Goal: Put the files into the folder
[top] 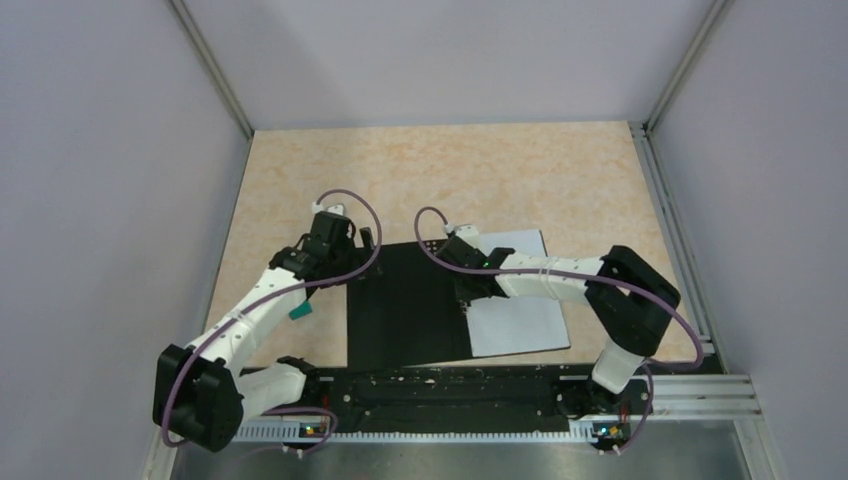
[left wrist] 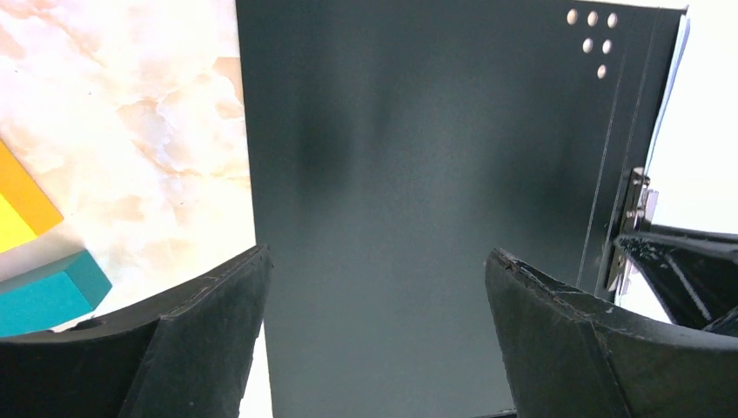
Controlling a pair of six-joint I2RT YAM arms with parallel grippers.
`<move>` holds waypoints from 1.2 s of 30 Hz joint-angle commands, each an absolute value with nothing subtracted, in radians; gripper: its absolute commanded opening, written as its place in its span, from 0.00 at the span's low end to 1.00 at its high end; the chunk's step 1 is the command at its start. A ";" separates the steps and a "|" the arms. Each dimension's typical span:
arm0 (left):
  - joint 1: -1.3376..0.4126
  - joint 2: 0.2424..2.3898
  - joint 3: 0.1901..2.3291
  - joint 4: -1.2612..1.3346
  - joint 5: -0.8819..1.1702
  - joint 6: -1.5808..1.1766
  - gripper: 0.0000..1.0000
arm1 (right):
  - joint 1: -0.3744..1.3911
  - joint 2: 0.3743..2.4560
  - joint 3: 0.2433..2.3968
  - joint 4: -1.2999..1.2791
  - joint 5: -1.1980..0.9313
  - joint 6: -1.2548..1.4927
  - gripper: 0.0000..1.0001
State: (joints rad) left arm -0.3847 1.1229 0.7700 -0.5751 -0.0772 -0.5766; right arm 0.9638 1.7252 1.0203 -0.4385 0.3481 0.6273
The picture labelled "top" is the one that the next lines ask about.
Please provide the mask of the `grey black file folder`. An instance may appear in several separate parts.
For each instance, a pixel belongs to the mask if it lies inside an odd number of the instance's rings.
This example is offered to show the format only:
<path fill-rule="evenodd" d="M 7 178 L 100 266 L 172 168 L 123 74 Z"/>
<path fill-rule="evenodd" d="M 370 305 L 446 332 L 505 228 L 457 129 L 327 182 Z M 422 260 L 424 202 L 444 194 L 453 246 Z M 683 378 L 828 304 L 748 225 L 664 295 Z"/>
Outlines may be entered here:
<path fill-rule="evenodd" d="M 450 271 L 415 242 L 386 245 L 378 260 L 382 276 L 347 286 L 348 368 L 476 360 Z"/>

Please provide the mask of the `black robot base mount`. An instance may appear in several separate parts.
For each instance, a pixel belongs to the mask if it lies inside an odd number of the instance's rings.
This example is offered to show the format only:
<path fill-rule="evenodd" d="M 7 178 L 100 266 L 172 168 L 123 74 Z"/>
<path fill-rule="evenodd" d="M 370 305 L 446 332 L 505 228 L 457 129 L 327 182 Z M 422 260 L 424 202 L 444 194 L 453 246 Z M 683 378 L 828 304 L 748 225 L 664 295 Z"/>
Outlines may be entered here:
<path fill-rule="evenodd" d="M 578 365 L 417 367 L 354 371 L 315 368 L 301 399 L 276 407 L 283 418 L 332 418 L 334 438 L 377 434 L 508 438 L 566 434 L 581 421 L 603 427 L 649 411 L 648 383 L 630 379 L 612 394 Z"/>

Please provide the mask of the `white paper stack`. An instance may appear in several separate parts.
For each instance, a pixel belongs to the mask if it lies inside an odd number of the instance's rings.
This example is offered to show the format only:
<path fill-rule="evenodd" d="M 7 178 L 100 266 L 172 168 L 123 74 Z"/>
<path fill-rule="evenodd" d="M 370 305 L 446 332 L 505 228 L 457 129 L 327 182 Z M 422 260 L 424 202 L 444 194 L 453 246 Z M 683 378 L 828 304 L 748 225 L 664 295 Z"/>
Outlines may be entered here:
<path fill-rule="evenodd" d="M 492 297 L 465 308 L 474 359 L 571 347 L 561 304 L 552 299 Z"/>

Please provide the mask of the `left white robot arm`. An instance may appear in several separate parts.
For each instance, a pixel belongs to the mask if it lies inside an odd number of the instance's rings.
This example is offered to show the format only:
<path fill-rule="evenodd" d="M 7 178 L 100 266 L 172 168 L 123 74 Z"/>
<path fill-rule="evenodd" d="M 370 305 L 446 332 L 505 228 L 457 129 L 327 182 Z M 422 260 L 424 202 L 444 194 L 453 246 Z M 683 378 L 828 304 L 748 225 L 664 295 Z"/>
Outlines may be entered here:
<path fill-rule="evenodd" d="M 321 388 L 296 361 L 285 359 L 252 373 L 244 368 L 316 290 L 369 274 L 381 240 L 379 226 L 358 228 L 338 208 L 319 210 L 310 230 L 271 257 L 220 321 L 185 346 L 166 347 L 157 360 L 152 406 L 163 442 L 218 452 L 245 421 L 277 406 L 302 414 L 314 410 Z"/>

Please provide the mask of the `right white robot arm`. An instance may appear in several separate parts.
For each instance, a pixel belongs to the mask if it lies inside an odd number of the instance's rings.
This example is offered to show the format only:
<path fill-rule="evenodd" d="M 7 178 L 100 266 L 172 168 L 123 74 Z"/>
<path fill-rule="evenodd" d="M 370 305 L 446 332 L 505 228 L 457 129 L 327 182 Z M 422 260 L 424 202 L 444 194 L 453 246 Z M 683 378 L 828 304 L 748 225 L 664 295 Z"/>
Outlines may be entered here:
<path fill-rule="evenodd" d="M 484 253 L 452 234 L 435 257 L 466 302 L 532 297 L 591 308 L 608 336 L 586 385 L 589 404 L 600 412 L 626 400 L 630 378 L 656 354 L 681 302 L 675 286 L 623 245 L 592 258 L 533 256 L 509 247 Z"/>

